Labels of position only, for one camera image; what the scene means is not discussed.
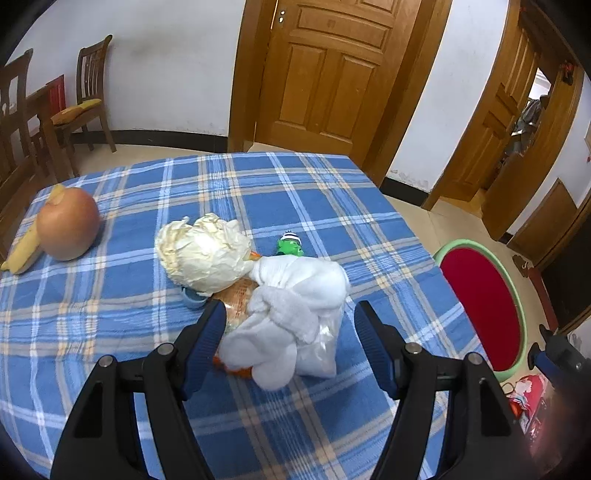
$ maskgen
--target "baseboard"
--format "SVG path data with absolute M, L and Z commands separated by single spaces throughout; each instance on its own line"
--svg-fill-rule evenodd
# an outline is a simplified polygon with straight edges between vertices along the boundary
M 167 130 L 112 130 L 113 140 L 122 145 L 151 145 L 153 147 L 185 148 L 212 153 L 228 151 L 228 138 L 217 135 L 172 132 Z M 88 132 L 92 143 L 107 143 L 102 130 Z M 72 134 L 72 142 L 85 144 L 82 132 Z
M 429 194 L 421 189 L 407 185 L 389 177 L 384 178 L 379 191 L 389 197 L 402 200 L 406 203 L 421 206 Z
M 499 238 L 499 242 L 506 245 L 511 241 L 512 238 L 513 238 L 513 235 L 511 235 L 509 232 L 505 232 L 505 233 L 503 233 L 503 236 L 501 238 Z

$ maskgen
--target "blue plaid tablecloth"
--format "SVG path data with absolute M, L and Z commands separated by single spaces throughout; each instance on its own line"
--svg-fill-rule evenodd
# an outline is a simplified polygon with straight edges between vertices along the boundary
M 366 299 L 408 341 L 435 355 L 483 353 L 462 305 L 402 217 L 350 161 L 335 155 L 224 154 L 168 158 L 66 182 L 97 201 L 104 228 L 81 258 L 47 255 L 0 280 L 0 421 L 29 463 L 48 475 L 61 431 L 98 358 L 143 356 L 196 321 L 154 250 L 158 230 L 187 215 L 237 218 L 262 255 L 286 230 L 308 256 L 346 270 L 352 292 L 337 376 L 294 377 L 276 392 L 208 374 L 187 403 L 216 478 L 369 478 L 393 403 L 378 388 L 353 327 Z M 39 193 L 22 235 L 48 196 Z M 145 401 L 136 395 L 150 473 L 162 478 Z M 421 477 L 437 468 L 447 397 L 437 395 Z

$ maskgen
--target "chair cushion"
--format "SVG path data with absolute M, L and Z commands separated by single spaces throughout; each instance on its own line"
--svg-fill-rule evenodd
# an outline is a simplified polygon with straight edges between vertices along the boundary
M 80 105 L 69 106 L 68 108 L 64 108 L 61 112 L 57 112 L 54 116 L 52 116 L 51 121 L 54 125 L 69 124 L 83 111 L 84 109 L 81 108 Z
M 496 372 L 513 366 L 521 349 L 519 313 L 502 274 L 482 253 L 455 248 L 443 257 L 443 276 L 464 306 Z
M 57 112 L 51 117 L 51 121 L 54 125 L 66 125 L 74 120 L 81 113 L 90 110 L 91 108 L 100 105 L 102 100 L 100 98 L 91 98 L 82 102 L 80 105 L 69 106 L 64 108 L 61 112 Z
M 82 108 L 84 112 L 86 112 L 87 110 L 90 110 L 91 108 L 100 105 L 101 102 L 102 100 L 100 98 L 91 98 L 90 100 L 86 100 L 78 104 L 78 106 Z

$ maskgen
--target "onion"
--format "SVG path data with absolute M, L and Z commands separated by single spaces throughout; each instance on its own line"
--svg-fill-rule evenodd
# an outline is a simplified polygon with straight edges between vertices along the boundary
M 86 252 L 99 226 L 94 198 L 75 187 L 48 200 L 37 214 L 41 248 L 57 260 L 72 260 Z

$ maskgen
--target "wooden table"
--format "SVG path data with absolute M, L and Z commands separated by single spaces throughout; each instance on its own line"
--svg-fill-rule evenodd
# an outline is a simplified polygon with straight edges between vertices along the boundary
M 27 120 L 34 116 L 37 116 L 39 119 L 39 130 L 43 133 L 56 180 L 58 183 L 61 183 L 73 178 L 75 175 L 73 174 L 70 162 L 66 160 L 57 141 L 56 131 L 51 121 L 51 100 L 49 92 L 49 87 L 44 86 L 27 96 L 27 111 L 25 115 Z

